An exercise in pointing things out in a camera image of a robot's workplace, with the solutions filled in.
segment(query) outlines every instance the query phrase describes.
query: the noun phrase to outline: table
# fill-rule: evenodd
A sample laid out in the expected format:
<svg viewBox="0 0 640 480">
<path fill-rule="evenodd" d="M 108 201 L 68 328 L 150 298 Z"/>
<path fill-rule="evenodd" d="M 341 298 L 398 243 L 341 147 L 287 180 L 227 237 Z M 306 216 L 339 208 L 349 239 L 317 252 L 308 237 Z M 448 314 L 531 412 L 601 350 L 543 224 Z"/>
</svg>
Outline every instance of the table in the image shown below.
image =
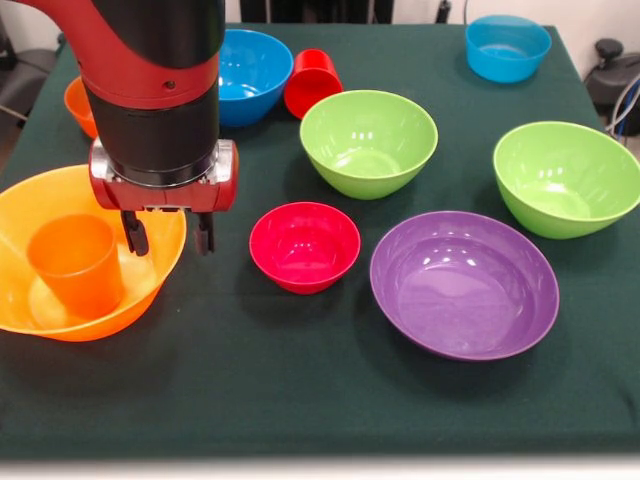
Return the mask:
<svg viewBox="0 0 640 480">
<path fill-rule="evenodd" d="M 469 210 L 519 228 L 491 167 L 508 130 L 535 120 L 599 127 L 555 29 L 536 76 L 499 86 L 467 68 L 462 27 L 251 28 L 294 54 L 326 49 L 346 89 L 424 106 L 440 132 L 434 157 L 400 192 L 362 202 L 315 173 L 282 105 L 255 126 L 223 129 L 241 153 L 240 190 L 217 216 L 216 254 L 200 258 L 189 243 L 148 313 L 114 337 L 73 345 L 0 335 L 0 457 L 638 451 L 637 211 L 582 239 L 525 232 L 556 271 L 561 308 L 543 342 L 513 359 L 457 363 L 418 349 L 390 327 L 368 283 L 377 241 L 414 214 Z M 76 74 L 66 50 L 0 189 L 86 161 L 89 142 L 62 104 Z M 362 233 L 353 270 L 312 297 L 272 284 L 247 248 L 259 216 L 298 200 L 342 209 Z"/>
</svg>

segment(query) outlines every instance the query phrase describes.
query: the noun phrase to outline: blue bowl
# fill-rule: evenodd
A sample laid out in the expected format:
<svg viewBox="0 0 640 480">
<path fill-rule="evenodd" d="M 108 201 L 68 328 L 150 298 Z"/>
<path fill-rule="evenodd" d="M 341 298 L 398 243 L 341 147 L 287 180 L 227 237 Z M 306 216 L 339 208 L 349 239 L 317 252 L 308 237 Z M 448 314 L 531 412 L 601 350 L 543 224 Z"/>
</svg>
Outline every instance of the blue bowl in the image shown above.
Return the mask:
<svg viewBox="0 0 640 480">
<path fill-rule="evenodd" d="M 471 69 L 498 83 L 526 80 L 551 48 L 551 36 L 544 28 L 510 15 L 479 18 L 467 27 L 466 38 Z"/>
<path fill-rule="evenodd" d="M 220 49 L 220 124 L 244 127 L 273 108 L 293 70 L 280 40 L 251 30 L 227 30 Z"/>
</svg>

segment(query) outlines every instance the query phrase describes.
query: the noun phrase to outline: purple bowl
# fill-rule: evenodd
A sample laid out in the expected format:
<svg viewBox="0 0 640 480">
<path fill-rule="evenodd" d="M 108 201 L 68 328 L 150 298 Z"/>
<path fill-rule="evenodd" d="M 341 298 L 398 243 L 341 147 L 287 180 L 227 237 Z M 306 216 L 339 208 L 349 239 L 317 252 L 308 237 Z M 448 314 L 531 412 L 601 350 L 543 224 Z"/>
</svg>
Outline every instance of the purple bowl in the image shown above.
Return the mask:
<svg viewBox="0 0 640 480">
<path fill-rule="evenodd" d="M 427 350 L 486 361 L 531 348 L 560 305 L 536 246 L 491 218 L 433 212 L 394 227 L 371 259 L 373 294 L 391 323 Z"/>
</svg>

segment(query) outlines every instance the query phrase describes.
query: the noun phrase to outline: plastic bowl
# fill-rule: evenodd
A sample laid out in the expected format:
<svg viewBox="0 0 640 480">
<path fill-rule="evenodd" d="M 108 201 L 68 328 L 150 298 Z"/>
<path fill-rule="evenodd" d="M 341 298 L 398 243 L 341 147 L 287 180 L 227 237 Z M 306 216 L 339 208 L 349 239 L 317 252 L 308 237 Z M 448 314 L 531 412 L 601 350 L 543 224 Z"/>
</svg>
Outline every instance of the plastic bowl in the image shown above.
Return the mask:
<svg viewBox="0 0 640 480">
<path fill-rule="evenodd" d="M 282 96 L 293 55 L 280 40 L 251 30 L 227 30 L 220 49 L 220 124 L 260 121 Z"/>
<path fill-rule="evenodd" d="M 601 230 L 640 202 L 640 165 L 582 125 L 537 122 L 504 135 L 493 166 L 502 198 L 527 229 L 564 239 Z"/>
<path fill-rule="evenodd" d="M 76 77 L 64 91 L 64 104 L 84 133 L 95 139 L 98 130 L 81 77 Z"/>
<path fill-rule="evenodd" d="M 285 290 L 318 293 L 340 279 L 360 253 L 351 219 L 328 205 L 288 203 L 264 215 L 249 239 L 253 261 Z"/>
<path fill-rule="evenodd" d="M 467 62 L 487 80 L 515 83 L 529 78 L 551 48 L 551 35 L 531 20 L 491 15 L 466 29 Z"/>
<path fill-rule="evenodd" d="M 400 95 L 355 90 L 314 105 L 300 125 L 313 166 L 349 197 L 385 197 L 410 182 L 438 144 L 433 119 Z"/>
<path fill-rule="evenodd" d="M 551 266 L 516 230 L 467 212 L 418 215 L 376 247 L 371 286 L 391 323 L 444 357 L 487 361 L 537 344 L 560 296 Z"/>
<path fill-rule="evenodd" d="M 95 320 L 67 312 L 27 261 L 27 246 L 41 226 L 70 214 L 106 221 L 116 232 L 124 296 L 115 310 Z M 95 200 L 87 165 L 52 170 L 0 194 L 0 328 L 57 340 L 83 342 L 112 335 L 149 308 L 180 258 L 184 214 L 139 212 L 149 237 L 145 257 L 129 253 L 117 210 Z"/>
</svg>

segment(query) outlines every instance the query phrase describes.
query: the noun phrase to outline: orange bowl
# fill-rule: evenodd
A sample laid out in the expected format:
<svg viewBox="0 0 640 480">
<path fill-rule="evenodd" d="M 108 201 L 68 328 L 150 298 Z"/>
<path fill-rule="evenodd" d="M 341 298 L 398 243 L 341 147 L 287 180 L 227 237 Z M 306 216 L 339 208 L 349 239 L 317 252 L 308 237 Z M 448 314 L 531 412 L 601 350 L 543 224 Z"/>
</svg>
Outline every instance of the orange bowl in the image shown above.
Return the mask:
<svg viewBox="0 0 640 480">
<path fill-rule="evenodd" d="M 81 77 L 76 77 L 65 90 L 64 104 L 84 133 L 95 139 L 98 136 L 98 129 Z"/>
<path fill-rule="evenodd" d="M 38 229 L 69 214 L 90 214 L 116 232 L 125 293 L 111 313 L 86 320 L 69 313 L 36 275 L 27 246 Z M 117 210 L 96 201 L 87 165 L 65 167 L 29 178 L 0 194 L 0 329 L 70 342 L 96 340 L 128 327 L 149 308 L 184 248 L 184 213 L 139 212 L 149 237 L 149 254 L 129 252 Z"/>
</svg>

